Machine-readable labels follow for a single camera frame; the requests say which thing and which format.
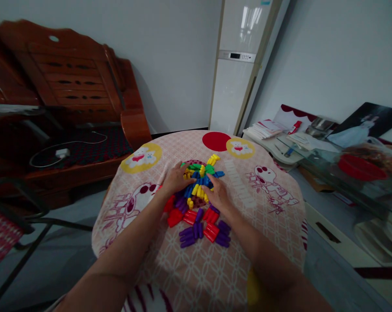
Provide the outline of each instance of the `cartoon bear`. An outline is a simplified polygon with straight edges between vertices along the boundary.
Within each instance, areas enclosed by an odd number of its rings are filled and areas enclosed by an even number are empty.
[[[231,144],[233,145],[232,152],[237,155],[252,153],[252,150],[248,147],[248,144],[242,144],[242,142],[239,141],[232,141]]]
[[[155,163],[157,158],[154,156],[155,151],[149,151],[145,153],[145,163]]]
[[[137,149],[134,154],[132,154],[128,159],[125,161],[127,165],[130,166],[130,168],[134,168],[135,166],[140,166],[144,163],[146,163],[145,156],[146,152],[148,150],[148,147],[140,147]]]
[[[290,193],[287,192],[278,183],[274,182],[277,177],[274,170],[267,167],[255,167],[256,180],[262,184],[262,189],[269,194],[269,192],[275,191],[278,195],[278,199],[284,200],[288,205],[298,204],[299,201],[295,199]]]

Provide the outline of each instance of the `white wall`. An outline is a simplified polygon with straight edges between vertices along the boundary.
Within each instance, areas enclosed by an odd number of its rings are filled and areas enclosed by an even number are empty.
[[[72,28],[130,59],[152,133],[207,127],[221,0],[0,0],[2,20]]]
[[[392,0],[293,2],[247,125],[281,104],[339,122],[364,102],[392,107]]]

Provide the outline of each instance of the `photograph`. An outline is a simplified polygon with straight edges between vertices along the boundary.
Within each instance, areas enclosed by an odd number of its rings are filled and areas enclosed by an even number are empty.
[[[367,137],[378,138],[392,129],[392,108],[373,103],[364,103],[327,140],[346,148],[362,144]]]

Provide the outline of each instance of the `yellow circle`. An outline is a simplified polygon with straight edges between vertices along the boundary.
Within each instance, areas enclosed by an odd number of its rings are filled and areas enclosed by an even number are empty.
[[[248,159],[255,155],[255,147],[249,141],[233,138],[226,142],[227,151],[236,158]]]
[[[121,162],[121,168],[126,173],[139,173],[150,169],[158,163],[161,156],[161,147],[154,143],[145,143]]]

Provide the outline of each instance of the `stack of papers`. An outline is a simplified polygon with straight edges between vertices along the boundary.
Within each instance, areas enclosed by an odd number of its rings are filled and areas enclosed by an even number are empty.
[[[288,128],[272,120],[259,121],[247,128],[247,132],[261,140],[273,137],[284,130],[288,130]]]
[[[304,147],[307,150],[319,149],[334,153],[340,152],[336,147],[334,147],[333,144],[326,141],[317,140],[316,138],[304,132],[297,132],[287,135],[287,139],[297,143],[299,146]]]

